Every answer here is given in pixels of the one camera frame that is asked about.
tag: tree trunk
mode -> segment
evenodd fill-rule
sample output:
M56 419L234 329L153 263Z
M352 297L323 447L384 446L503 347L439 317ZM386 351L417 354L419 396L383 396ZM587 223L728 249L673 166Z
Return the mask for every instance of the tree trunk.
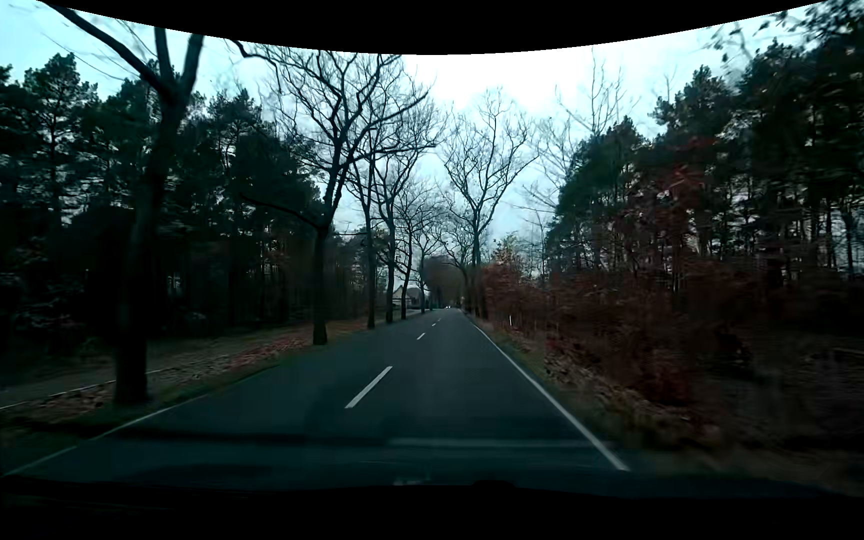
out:
M393 321L393 310L395 309L395 305L392 302L392 293L394 292L392 289L393 282L396 280L396 229L395 227L389 227L389 252L387 254L387 264L389 269L389 276L386 279L385 283L385 322L386 324L392 324Z
M853 223L852 215L847 211L842 212L843 220L846 223L846 264L848 268L848 278L851 279L856 275L856 269L853 264L852 239L853 239Z
M366 219L366 257L368 259L368 275L366 276L366 298L368 300L368 322L366 328L376 327L376 283L378 268L376 267L376 246L373 244L372 220Z
M329 291L326 289L326 240L329 228L319 228L315 235L315 251L312 255L312 344L326 345L329 335L326 320L329 308Z
M833 268L835 251L833 250L833 204L825 201L825 266Z
M405 282L402 283L402 297L401 297L401 305L399 308L399 319L405 320L405 312L409 309L409 304L411 298L409 297L409 274L410 268L406 267L405 269Z
M147 303L156 293L150 290L155 283L156 227L165 180L175 156L176 133L184 112L184 106L162 106L158 139L134 190L135 222L126 253L125 290L119 308L122 340L115 363L115 402L123 405L148 399L145 366L150 317Z

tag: black border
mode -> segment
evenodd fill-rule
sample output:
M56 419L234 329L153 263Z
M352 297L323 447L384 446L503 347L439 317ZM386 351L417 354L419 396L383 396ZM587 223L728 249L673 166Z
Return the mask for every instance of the black border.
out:
M615 43L728 24L814 2L312 4L58 0L77 11L170 30L306 49L484 54ZM385 19L378 24L377 20Z

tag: sky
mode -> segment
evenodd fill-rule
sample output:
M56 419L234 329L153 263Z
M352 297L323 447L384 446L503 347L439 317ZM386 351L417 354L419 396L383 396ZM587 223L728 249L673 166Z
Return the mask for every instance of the sky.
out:
M800 17L805 9L790 9L789 14ZM126 43L139 58L151 55L114 19L89 13L82 13L82 16ZM741 24L745 34L749 36L764 20L765 15L743 20ZM417 80L426 85L434 83L431 91L434 99L440 103L451 102L456 111L462 110L486 89L502 87L529 115L549 117L561 113L555 102L556 88L560 89L565 104L582 111L585 102L581 99L581 89L591 80L594 54L600 66L604 63L607 79L614 80L621 68L623 88L628 98L626 113L644 135L654 137L660 128L648 114L657 97L666 94L666 77L671 78L674 93L702 65L711 67L713 74L725 73L727 68L722 64L722 52L703 48L712 33L712 30L697 29L594 47L488 55L405 55L404 60ZM145 46L154 48L151 27L139 26L136 35ZM167 35L173 63L180 66L188 34L170 30ZM771 29L766 30L750 40L749 48L764 48L773 37L783 36ZM67 51L76 53L82 79L98 83L102 97L118 90L120 80L117 77L136 77L111 49L68 23L50 7L33 0L0 0L0 65L12 65L13 77L20 78L26 69L40 68L57 53L66 54ZM262 60L237 57L221 38L205 39L199 61L197 91L212 95L219 89L233 89L236 83L240 83L255 94L267 88L267 77L268 70ZM443 183L447 179L445 169L435 155L423 159L418 173ZM496 210L490 228L493 238L516 232L527 235L530 226L525 222L526 212L516 206L525 205L522 186L542 178L539 167L523 171L517 185L507 191L504 202ZM357 202L351 196L343 195L335 219L340 232L356 229L363 222L356 207Z

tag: asphalt road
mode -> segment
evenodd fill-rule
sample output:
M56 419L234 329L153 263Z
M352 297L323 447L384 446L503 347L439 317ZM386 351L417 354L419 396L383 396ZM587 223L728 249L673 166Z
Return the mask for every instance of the asphalt road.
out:
M628 474L598 444L453 308L379 323L17 474L263 491L482 480L570 490L582 473Z

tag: forest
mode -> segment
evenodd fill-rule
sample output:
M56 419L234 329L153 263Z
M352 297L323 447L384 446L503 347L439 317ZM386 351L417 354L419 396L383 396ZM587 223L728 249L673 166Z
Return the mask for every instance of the forest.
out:
M534 118L500 88L454 111L400 55L234 39L269 68L269 94L207 96L192 91L201 35L179 70L164 29L142 61L53 9L139 77L100 99L72 53L24 74L0 63L3 358L113 348L116 400L142 401L149 340L309 321L325 344L328 320L404 318L406 284L422 310L460 305L540 343L566 384L591 370L690 408L703 434L863 424L843 419L864 414L855 379L829 397L832 376L813 372L864 359L864 2L762 25L798 45L749 51L738 25L714 31L709 47L745 67L669 88L651 138L620 113L617 81L585 114ZM534 223L493 237L510 189ZM334 224L343 196L364 216L351 231ZM783 412L724 397L747 382L781 388L762 407Z

